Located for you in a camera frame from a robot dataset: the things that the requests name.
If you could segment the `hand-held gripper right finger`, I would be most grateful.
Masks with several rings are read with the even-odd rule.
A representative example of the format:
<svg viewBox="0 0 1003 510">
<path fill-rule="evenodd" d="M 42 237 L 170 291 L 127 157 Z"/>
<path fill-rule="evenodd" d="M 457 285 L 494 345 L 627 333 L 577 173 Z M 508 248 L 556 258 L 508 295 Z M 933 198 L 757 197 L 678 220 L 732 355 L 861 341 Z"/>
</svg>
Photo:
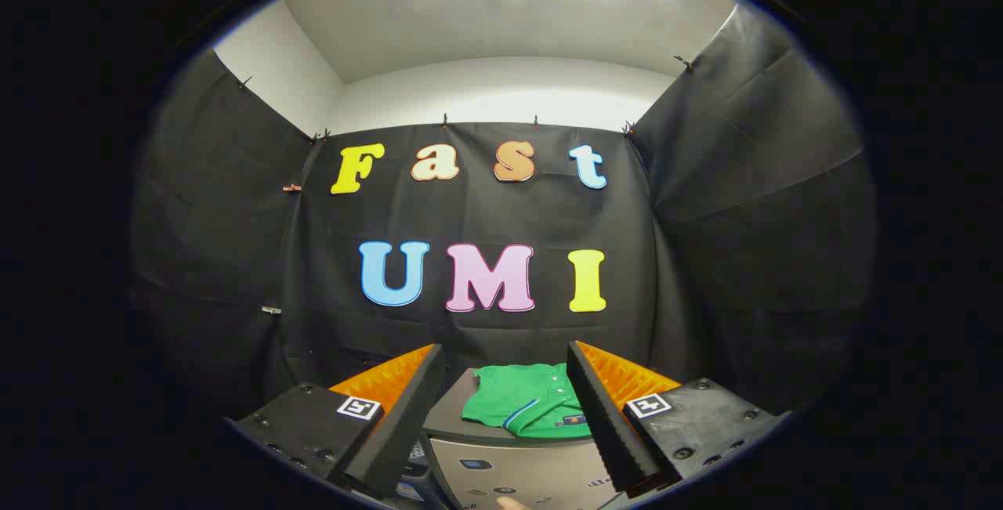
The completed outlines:
<svg viewBox="0 0 1003 510">
<path fill-rule="evenodd" d="M 567 377 L 617 492 L 641 497 L 740 458 L 788 420 L 709 378 L 677 382 L 570 340 Z"/>
</svg>

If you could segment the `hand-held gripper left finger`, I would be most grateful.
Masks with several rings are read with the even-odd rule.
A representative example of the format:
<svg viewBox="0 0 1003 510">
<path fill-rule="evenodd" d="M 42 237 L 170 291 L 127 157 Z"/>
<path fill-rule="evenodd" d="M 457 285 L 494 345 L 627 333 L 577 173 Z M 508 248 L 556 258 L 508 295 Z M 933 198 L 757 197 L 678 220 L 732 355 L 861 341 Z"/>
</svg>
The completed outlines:
<svg viewBox="0 0 1003 510">
<path fill-rule="evenodd" d="M 380 500 L 394 495 L 445 372 L 442 345 L 426 345 L 337 385 L 294 385 L 228 425 L 316 481 Z"/>
</svg>

